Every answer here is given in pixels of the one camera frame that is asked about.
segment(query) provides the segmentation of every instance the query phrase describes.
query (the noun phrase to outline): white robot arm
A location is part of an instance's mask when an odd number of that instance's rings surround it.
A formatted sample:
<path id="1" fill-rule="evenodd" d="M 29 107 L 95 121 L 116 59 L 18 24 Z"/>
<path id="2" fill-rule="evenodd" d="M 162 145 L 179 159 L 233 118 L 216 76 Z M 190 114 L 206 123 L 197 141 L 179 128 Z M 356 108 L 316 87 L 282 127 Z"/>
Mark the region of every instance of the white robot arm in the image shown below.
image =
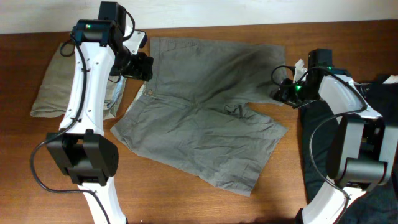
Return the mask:
<path id="1" fill-rule="evenodd" d="M 126 27 L 126 15 L 133 28 Z M 114 186 L 118 149 L 104 138 L 103 104 L 109 76 L 152 78 L 153 58 L 138 52 L 146 33 L 134 30 L 130 13 L 117 2 L 102 2 L 98 19 L 79 20 L 71 33 L 75 44 L 75 76 L 59 133 L 48 133 L 30 157 L 30 168 L 41 187 L 55 193 L 84 193 L 95 223 L 127 223 Z M 80 190 L 45 186 L 34 169 L 34 155 L 44 144 L 64 175 Z"/>
<path id="2" fill-rule="evenodd" d="M 389 180 L 398 145 L 398 127 L 384 123 L 346 70 L 333 67 L 331 50 L 311 51 L 308 64 L 308 70 L 302 68 L 302 61 L 294 67 L 276 68 L 291 69 L 294 82 L 288 78 L 281 83 L 272 79 L 280 86 L 275 100 L 293 108 L 323 100 L 334 114 L 311 135 L 312 164 L 325 182 L 311 203 L 299 211 L 296 223 L 337 223 L 357 198 Z M 324 177 L 312 156 L 312 139 L 316 130 L 331 119 L 337 119 L 339 127 L 327 155 L 328 177 Z"/>

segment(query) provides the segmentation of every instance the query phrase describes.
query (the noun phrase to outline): wire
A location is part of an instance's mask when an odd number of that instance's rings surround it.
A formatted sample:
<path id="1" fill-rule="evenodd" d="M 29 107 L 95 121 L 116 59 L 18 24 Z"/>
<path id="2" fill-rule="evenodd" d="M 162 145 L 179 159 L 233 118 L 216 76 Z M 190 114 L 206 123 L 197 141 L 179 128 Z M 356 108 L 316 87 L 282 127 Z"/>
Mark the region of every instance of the wire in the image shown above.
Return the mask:
<path id="1" fill-rule="evenodd" d="M 70 57 L 70 56 L 72 56 L 73 54 L 75 54 L 75 51 L 74 51 L 73 49 L 72 49 L 72 52 L 70 52 L 69 54 L 64 54 L 64 53 L 63 53 L 63 48 L 64 48 L 67 44 L 69 44 L 71 41 L 72 41 L 72 39 L 69 39 L 69 40 L 67 40 L 65 43 L 63 43 L 63 44 L 61 45 L 60 53 L 61 53 L 62 56 L 64 56 L 64 57 Z"/>
<path id="2" fill-rule="evenodd" d="M 362 96 L 360 95 L 360 93 L 358 93 L 351 85 L 349 85 L 349 83 L 345 82 L 344 80 L 342 80 L 341 78 L 339 78 L 338 76 L 336 76 L 335 74 L 333 74 L 331 71 L 326 70 L 326 69 L 324 69 L 324 68 L 321 68 L 321 67 L 312 67 L 312 68 L 308 69 L 308 71 L 306 71 L 306 72 L 303 74 L 303 76 L 301 77 L 301 79 L 302 79 L 304 76 L 306 76 L 306 75 L 308 74 L 308 72 L 311 71 L 311 70 L 323 70 L 323 71 L 327 72 L 327 74 L 331 75 L 333 78 L 335 78 L 336 80 L 338 80 L 339 82 L 341 82 L 342 84 L 344 84 L 344 86 L 346 86 L 347 88 L 349 88 L 349 89 L 358 97 L 358 99 L 361 101 L 361 103 L 362 103 L 362 105 L 363 105 L 363 106 L 361 107 L 361 109 L 353 110 L 353 111 L 347 111 L 347 112 L 344 112 L 344 113 L 338 113 L 338 114 L 335 114 L 335 115 L 333 115 L 333 116 L 331 116 L 331 117 L 329 117 L 329 118 L 327 118 L 327 119 L 324 119 L 324 120 L 323 120 L 320 124 L 318 124 L 318 126 L 313 130 L 313 132 L 312 132 L 312 134 L 311 134 L 311 137 L 310 137 L 310 158 L 311 158 L 312 166 L 314 166 L 314 168 L 315 168 L 316 172 L 318 173 L 318 175 L 319 175 L 326 183 L 328 183 L 328 184 L 331 185 L 333 188 L 335 188 L 336 190 L 338 190 L 338 191 L 340 191 L 341 193 L 343 193 L 343 195 L 345 196 L 345 199 L 346 199 L 342 211 L 340 212 L 340 214 L 338 215 L 337 219 L 336 219 L 335 222 L 334 222 L 334 223 L 338 223 L 339 220 L 340 220 L 340 219 L 342 218 L 342 216 L 344 215 L 345 211 L 347 210 L 347 208 L 348 208 L 348 203 L 349 203 L 349 201 L 351 200 L 351 197 L 348 195 L 348 193 L 347 193 L 345 190 L 343 190 L 342 188 L 338 187 L 335 183 L 333 183 L 332 181 L 330 181 L 329 179 L 327 179 L 327 178 L 326 178 L 325 176 L 323 176 L 323 174 L 319 171 L 319 169 L 318 169 L 318 167 L 317 167 L 317 165 L 316 165 L 316 163 L 315 163 L 315 160 L 314 160 L 314 158 L 313 158 L 313 154 L 312 154 L 312 140 L 313 140 L 313 137 L 314 137 L 314 135 L 315 135 L 315 132 L 316 132 L 322 125 L 324 125 L 326 122 L 331 121 L 331 120 L 333 120 L 333 119 L 335 119 L 335 118 L 338 118 L 338 117 L 340 117 L 340 116 L 343 116 L 343 115 L 345 115 L 345 114 L 360 113 L 360 112 L 366 110 L 366 108 L 368 107 L 368 105 L 366 104 L 365 100 L 362 98 Z"/>
<path id="3" fill-rule="evenodd" d="M 130 17 L 130 19 L 131 19 L 131 22 L 132 22 L 132 31 L 131 31 L 131 33 L 130 33 L 128 36 L 123 37 L 123 41 L 126 41 L 126 40 L 130 39 L 130 37 L 132 36 L 132 33 L 133 33 L 134 30 L 136 29 L 136 22 L 135 22 L 134 19 L 132 18 L 130 12 L 127 12 L 127 11 L 126 11 L 126 13 L 127 13 L 127 15 L 129 15 L 129 17 Z"/>
<path id="4" fill-rule="evenodd" d="M 113 80 L 111 80 L 110 78 L 108 79 L 108 81 L 111 81 L 111 82 L 113 82 L 113 83 L 118 83 L 119 81 L 120 81 L 120 79 L 122 78 L 122 76 L 121 75 L 119 75 L 119 78 L 118 78 L 118 80 L 116 80 L 116 81 L 113 81 Z"/>
<path id="5" fill-rule="evenodd" d="M 51 193 L 88 193 L 90 195 L 92 195 L 94 197 L 94 199 L 97 201 L 99 207 L 101 208 L 102 212 L 104 213 L 105 219 L 108 222 L 108 224 L 110 224 L 110 220 L 108 217 L 108 214 L 106 213 L 105 208 L 103 207 L 100 199 L 98 198 L 98 196 L 96 195 L 96 192 L 92 191 L 92 190 L 55 190 L 55 189 L 51 189 L 49 187 L 47 187 L 37 176 L 37 173 L 35 171 L 35 167 L 34 167 L 34 157 L 37 153 L 37 151 L 39 151 L 39 149 L 41 147 L 43 147 L 44 145 L 54 141 L 55 139 L 57 139 L 58 137 L 62 136 L 63 134 L 65 134 L 68 130 L 70 130 L 78 121 L 80 122 L 80 115 L 81 115 L 81 111 L 83 110 L 83 105 L 84 105 L 84 100 L 85 100 L 85 95 L 86 95 L 86 86 L 87 86 L 87 67 L 86 67 L 86 62 L 85 62 L 85 58 L 83 56 L 83 52 L 80 49 L 80 46 L 76 43 L 76 39 L 74 38 L 74 36 L 72 34 L 70 34 L 70 39 L 71 41 L 73 41 L 73 43 L 75 44 L 77 51 L 79 52 L 80 58 L 81 58 L 81 62 L 83 64 L 83 88 L 81 91 L 81 99 L 80 99 L 80 104 L 79 104 L 79 108 L 78 111 L 76 113 L 76 117 L 72 118 L 72 122 L 61 132 L 59 132 L 57 135 L 55 135 L 54 137 L 50 138 L 50 139 L 46 139 L 43 142 L 41 142 L 40 144 L 38 144 L 32 151 L 32 153 L 30 154 L 30 171 L 32 171 L 32 175 L 33 178 L 36 180 L 36 182 L 46 191 L 51 192 Z"/>
<path id="6" fill-rule="evenodd" d="M 275 85 L 278 85 L 279 87 L 285 87 L 285 86 L 288 87 L 287 84 L 286 84 L 286 85 L 282 85 L 282 84 L 276 82 L 275 79 L 274 79 L 274 73 L 275 73 L 275 71 L 278 70 L 278 69 L 280 69 L 280 68 L 288 68 L 288 69 L 290 69 L 290 70 L 293 72 L 293 75 L 294 75 L 296 66 L 279 65 L 278 67 L 274 68 L 273 71 L 271 72 L 271 80 L 272 80 L 272 82 L 273 82 Z"/>

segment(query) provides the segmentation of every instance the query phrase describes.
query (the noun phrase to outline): white wall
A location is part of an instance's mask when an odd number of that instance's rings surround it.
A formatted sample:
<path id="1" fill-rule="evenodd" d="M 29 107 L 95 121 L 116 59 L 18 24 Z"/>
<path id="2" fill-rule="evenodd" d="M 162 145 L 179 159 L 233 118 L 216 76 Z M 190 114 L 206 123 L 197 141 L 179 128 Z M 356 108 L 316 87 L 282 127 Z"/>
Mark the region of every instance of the white wall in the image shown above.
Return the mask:
<path id="1" fill-rule="evenodd" d="M 120 0 L 137 28 L 398 19 L 398 0 Z M 0 0 L 0 33 L 70 31 L 97 0 Z"/>

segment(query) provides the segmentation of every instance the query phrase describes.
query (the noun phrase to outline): wooden surface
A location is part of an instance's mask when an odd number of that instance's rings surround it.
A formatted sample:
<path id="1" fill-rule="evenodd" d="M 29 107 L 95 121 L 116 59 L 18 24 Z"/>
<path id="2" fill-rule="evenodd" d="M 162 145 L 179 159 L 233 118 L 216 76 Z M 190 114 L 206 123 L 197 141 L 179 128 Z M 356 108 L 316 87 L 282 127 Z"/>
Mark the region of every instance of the wooden surface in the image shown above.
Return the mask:
<path id="1" fill-rule="evenodd" d="M 287 64 L 322 47 L 355 80 L 396 74 L 398 21 L 333 22 L 241 27 L 146 30 L 149 37 L 196 37 L 285 46 Z M 54 132 L 62 119 L 29 116 L 45 69 L 67 33 L 0 35 L 0 223 L 92 223 L 82 194 L 51 194 L 29 170 L 33 147 Z M 149 52 L 149 45 L 144 49 Z M 266 164 L 250 197 L 212 187 L 190 174 L 141 158 L 109 132 L 126 111 L 141 82 L 128 80 L 118 117 L 105 121 L 105 136 L 119 148 L 116 188 L 130 223 L 288 222 L 306 205 L 300 160 L 299 112 L 288 106 L 251 105 L 289 132 Z M 37 172 L 48 186 L 75 189 L 46 149 L 36 157 Z"/>

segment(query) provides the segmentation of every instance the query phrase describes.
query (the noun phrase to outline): folded khaki cloth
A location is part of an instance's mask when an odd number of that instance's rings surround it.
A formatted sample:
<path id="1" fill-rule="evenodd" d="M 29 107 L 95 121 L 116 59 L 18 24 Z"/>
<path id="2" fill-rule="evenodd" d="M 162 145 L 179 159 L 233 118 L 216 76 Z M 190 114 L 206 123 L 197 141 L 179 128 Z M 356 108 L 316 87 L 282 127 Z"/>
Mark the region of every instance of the folded khaki cloth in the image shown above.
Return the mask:
<path id="1" fill-rule="evenodd" d="M 71 52 L 67 45 L 64 52 Z M 33 117 L 53 118 L 65 114 L 68 107 L 73 77 L 75 74 L 75 56 L 63 57 L 59 50 L 54 53 L 50 65 L 40 86 L 39 94 L 32 106 Z M 126 79 L 121 77 L 118 83 L 108 81 L 104 102 L 104 119 L 114 118 L 123 95 Z"/>

